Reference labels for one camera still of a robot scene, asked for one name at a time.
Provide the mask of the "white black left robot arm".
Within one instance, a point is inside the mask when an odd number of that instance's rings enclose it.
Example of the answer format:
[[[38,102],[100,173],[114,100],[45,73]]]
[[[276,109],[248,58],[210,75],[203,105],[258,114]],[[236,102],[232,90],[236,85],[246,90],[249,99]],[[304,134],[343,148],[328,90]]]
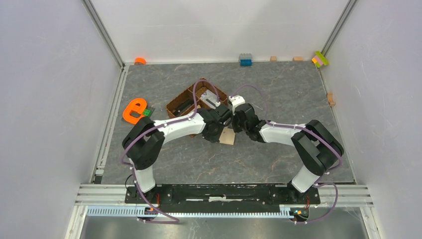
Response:
[[[140,119],[122,141],[139,199],[150,203],[156,198],[153,164],[164,144],[192,134],[199,134],[211,143],[219,142],[223,129],[228,127],[232,118],[232,111],[226,105],[220,105],[215,109],[199,108],[168,120]]]

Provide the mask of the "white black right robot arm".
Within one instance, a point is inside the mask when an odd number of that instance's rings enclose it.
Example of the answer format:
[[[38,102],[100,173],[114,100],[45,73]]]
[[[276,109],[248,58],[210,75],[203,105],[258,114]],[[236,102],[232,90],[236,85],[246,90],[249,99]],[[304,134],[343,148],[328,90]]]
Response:
[[[251,104],[233,107],[233,129],[245,132],[252,140],[261,143],[279,143],[293,146],[303,166],[287,184],[291,202],[300,203],[308,190],[324,174],[343,164],[344,148],[318,120],[307,124],[280,124],[260,119]]]

